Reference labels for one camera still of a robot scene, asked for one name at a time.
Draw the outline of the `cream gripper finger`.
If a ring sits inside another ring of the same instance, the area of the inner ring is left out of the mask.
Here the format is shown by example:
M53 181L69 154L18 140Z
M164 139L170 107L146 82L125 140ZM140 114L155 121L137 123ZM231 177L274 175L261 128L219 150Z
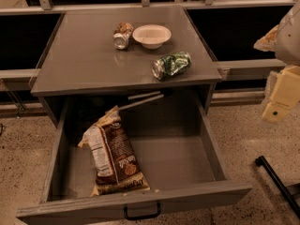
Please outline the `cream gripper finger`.
M276 25L263 37L258 39L254 43L253 48L262 52L273 52L276 47L277 32L278 32L278 26Z
M300 67L289 66L280 72L271 71L265 87L262 120L281 122L300 102Z

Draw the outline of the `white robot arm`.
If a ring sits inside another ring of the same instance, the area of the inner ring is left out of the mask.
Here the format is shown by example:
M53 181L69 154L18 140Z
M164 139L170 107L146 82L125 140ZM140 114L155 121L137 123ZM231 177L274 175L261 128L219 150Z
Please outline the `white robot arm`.
M300 101L300 0L297 0L280 23L258 39L254 48L274 52L287 66L279 73L271 72L267 80L262 120L281 122Z

